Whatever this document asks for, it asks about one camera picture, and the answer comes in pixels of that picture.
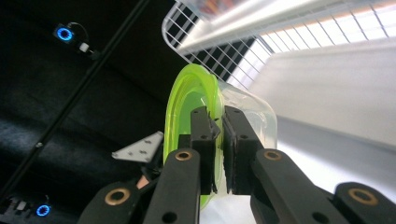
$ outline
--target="wire rack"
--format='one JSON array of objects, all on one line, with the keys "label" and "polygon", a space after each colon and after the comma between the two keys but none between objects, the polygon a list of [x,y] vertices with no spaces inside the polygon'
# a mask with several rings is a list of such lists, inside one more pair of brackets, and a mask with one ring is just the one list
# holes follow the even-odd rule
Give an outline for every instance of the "wire rack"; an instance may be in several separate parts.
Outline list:
[{"label": "wire rack", "polygon": [[198,63],[218,78],[247,91],[274,53],[396,36],[395,18],[396,1],[366,3],[281,29],[246,36],[235,34],[233,41],[181,54],[177,48],[200,19],[176,2],[163,20],[163,39],[188,63]]}]

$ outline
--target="black pole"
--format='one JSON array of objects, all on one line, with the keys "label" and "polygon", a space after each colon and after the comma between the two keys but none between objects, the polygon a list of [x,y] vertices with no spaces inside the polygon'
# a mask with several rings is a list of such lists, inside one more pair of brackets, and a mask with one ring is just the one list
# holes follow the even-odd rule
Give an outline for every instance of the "black pole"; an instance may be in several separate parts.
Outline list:
[{"label": "black pole", "polygon": [[1,189],[0,204],[6,199],[8,194],[12,190],[14,190],[14,188],[20,182],[23,175],[29,170],[30,166],[33,164],[37,156],[40,154],[40,152],[43,150],[45,145],[54,135],[55,131],[61,126],[61,124],[67,118],[68,114],[74,108],[78,100],[81,98],[84,91],[93,81],[93,79],[96,77],[102,66],[107,62],[110,54],[113,52],[116,46],[121,42],[122,38],[129,31],[132,24],[134,24],[134,22],[140,16],[140,14],[148,5],[148,3],[149,0],[140,0],[136,4],[134,9],[130,12],[130,14],[122,23],[120,28],[117,30],[117,32],[113,35],[113,37],[110,39],[110,41],[103,49],[101,57],[97,61],[95,61],[92,64],[92,66],[87,70],[85,77],[81,80],[81,82],[78,84],[76,89],[73,91],[72,95],[67,100],[66,104],[64,105],[64,108],[61,110],[57,118],[49,125],[47,130],[44,131],[40,139],[30,150],[29,154],[23,159],[21,164],[18,166],[17,170],[14,172],[14,174],[11,176],[8,182]]}]

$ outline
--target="green plastic bowl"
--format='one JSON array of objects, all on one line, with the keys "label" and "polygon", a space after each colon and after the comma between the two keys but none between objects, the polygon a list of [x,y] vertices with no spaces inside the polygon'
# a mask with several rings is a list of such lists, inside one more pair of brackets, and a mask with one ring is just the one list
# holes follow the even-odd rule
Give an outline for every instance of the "green plastic bowl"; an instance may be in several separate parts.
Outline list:
[{"label": "green plastic bowl", "polygon": [[[221,116],[223,103],[218,81],[206,69],[197,64],[189,64],[181,70],[172,88],[166,108],[165,133],[163,139],[163,161],[171,151],[177,149],[178,136],[191,133],[190,113],[193,109],[206,106],[210,118],[216,120],[222,130]],[[222,134],[216,140],[215,182],[221,179],[221,142]],[[201,196],[201,208],[209,202],[212,195]]]}]

